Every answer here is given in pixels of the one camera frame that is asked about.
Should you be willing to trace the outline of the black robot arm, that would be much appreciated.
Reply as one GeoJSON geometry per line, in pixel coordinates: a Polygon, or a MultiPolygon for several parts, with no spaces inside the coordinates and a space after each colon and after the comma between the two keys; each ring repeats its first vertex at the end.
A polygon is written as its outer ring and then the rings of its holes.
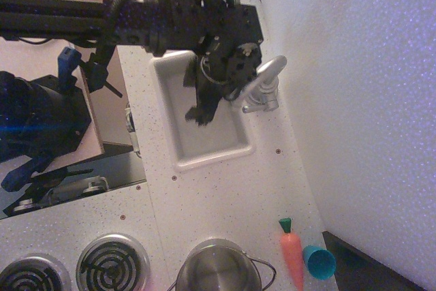
{"type": "Polygon", "coordinates": [[[184,85],[196,90],[187,121],[209,124],[221,100],[233,101],[257,77],[263,40],[257,10],[236,0],[1,0],[7,40],[61,39],[96,49],[141,46],[156,57],[189,50],[184,85]]]}

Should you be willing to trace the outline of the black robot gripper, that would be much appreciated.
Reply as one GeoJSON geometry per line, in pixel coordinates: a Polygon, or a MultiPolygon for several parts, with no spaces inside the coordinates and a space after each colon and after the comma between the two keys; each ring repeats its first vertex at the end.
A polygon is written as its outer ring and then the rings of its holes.
{"type": "Polygon", "coordinates": [[[183,86],[196,90],[196,104],[185,114],[186,121],[206,126],[215,117],[221,99],[234,101],[257,78],[262,62],[260,46],[249,42],[229,51],[218,47],[206,55],[188,61],[183,86]]]}

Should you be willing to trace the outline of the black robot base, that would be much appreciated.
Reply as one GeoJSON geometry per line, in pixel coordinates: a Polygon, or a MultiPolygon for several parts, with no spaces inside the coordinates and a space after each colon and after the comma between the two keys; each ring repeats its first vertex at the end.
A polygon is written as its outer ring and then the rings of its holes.
{"type": "Polygon", "coordinates": [[[9,171],[1,182],[17,192],[36,172],[77,150],[91,123],[83,92],[64,89],[57,77],[25,80],[1,72],[1,161],[25,155],[29,161],[9,171]]]}

